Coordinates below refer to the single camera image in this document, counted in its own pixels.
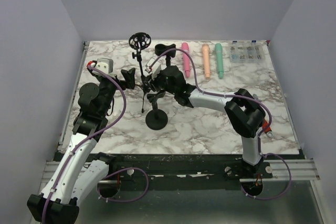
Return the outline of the beige microphone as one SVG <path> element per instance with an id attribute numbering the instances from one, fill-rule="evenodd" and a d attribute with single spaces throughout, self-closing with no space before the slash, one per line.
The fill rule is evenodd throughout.
<path id="1" fill-rule="evenodd" d="M 209 45 L 202 45 L 202 54 L 203 54 L 203 64 L 204 64 L 204 75 L 206 79 L 210 79 L 211 70 L 210 70 L 210 62 L 209 62 Z"/>

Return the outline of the short round-base mic stand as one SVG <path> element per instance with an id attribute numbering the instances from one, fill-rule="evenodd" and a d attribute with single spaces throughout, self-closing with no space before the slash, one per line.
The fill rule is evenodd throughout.
<path id="1" fill-rule="evenodd" d="M 148 112 L 145 117 L 146 125 L 155 131 L 166 127 L 168 123 L 167 114 L 158 108 L 158 99 L 165 96 L 165 91 L 161 90 L 156 94 L 148 94 L 147 99 L 152 105 L 152 110 Z"/>

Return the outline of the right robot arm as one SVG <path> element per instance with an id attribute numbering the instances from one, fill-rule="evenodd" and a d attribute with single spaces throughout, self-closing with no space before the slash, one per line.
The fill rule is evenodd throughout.
<path id="1" fill-rule="evenodd" d="M 249 178 L 260 172 L 263 160 L 260 146 L 265 109 L 245 89 L 234 93 L 215 93 L 201 90 L 197 84 L 186 82 L 177 66 L 158 69 L 144 79 L 146 87 L 157 94 L 167 92 L 175 101 L 189 108 L 206 108 L 224 112 L 243 144 L 242 173 Z"/>

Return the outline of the tripod mic stand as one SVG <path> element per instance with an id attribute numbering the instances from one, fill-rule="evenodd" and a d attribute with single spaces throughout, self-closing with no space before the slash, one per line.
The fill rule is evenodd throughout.
<path id="1" fill-rule="evenodd" d="M 143 72 L 143 67 L 142 67 L 142 55 L 141 52 L 148 48 L 149 45 L 151 44 L 151 37 L 149 34 L 145 32 L 138 32 L 132 35 L 129 38 L 129 46 L 135 50 L 135 52 L 132 53 L 132 58 L 136 59 L 137 62 L 139 63 L 140 67 L 140 73 L 141 73 L 141 82 L 142 84 L 139 85 L 139 87 L 143 91 L 143 98 L 142 98 L 142 109 L 141 112 L 144 113 L 144 99 L 145 95 L 148 94 L 151 91 L 148 79 L 145 77 L 144 72 Z"/>

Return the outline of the tall round-base mic stand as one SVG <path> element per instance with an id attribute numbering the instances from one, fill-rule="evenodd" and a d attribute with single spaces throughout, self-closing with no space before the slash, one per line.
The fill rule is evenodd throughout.
<path id="1" fill-rule="evenodd" d="M 157 44 L 154 47 L 154 52 L 157 56 L 163 55 L 165 56 L 165 64 L 167 67 L 171 65 L 171 59 L 176 56 L 176 44 L 164 45 Z"/>

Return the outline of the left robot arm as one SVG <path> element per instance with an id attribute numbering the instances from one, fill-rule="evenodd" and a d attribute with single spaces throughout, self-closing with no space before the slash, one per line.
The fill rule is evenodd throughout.
<path id="1" fill-rule="evenodd" d="M 116 175 L 115 164 L 100 159 L 83 172 L 89 154 L 102 133 L 112 125 L 107 113 L 117 90 L 135 87 L 135 68 L 122 70 L 123 80 L 112 77 L 108 70 L 90 66 L 98 84 L 86 83 L 79 90 L 79 115 L 74 121 L 72 136 L 55 173 L 39 195 L 31 195 L 27 207 L 40 223 L 75 223 L 79 206 L 101 179 Z"/>

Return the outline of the pink microphone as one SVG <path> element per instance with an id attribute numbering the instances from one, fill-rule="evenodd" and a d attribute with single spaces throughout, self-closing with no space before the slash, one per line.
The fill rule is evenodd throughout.
<path id="1" fill-rule="evenodd" d="M 183 42 L 182 45 L 181 45 L 181 49 L 184 52 L 189 53 L 188 43 L 187 42 Z M 190 74 L 191 74 L 190 59 L 189 59 L 189 57 L 185 53 L 183 53 L 183 68 L 184 68 L 185 77 L 189 78 Z"/>

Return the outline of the green microphone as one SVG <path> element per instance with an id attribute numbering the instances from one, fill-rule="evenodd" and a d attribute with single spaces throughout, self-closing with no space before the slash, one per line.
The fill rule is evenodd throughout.
<path id="1" fill-rule="evenodd" d="M 215 44 L 215 56 L 216 56 L 218 77 L 220 79 L 223 79 L 224 77 L 223 48 L 220 43 Z"/>

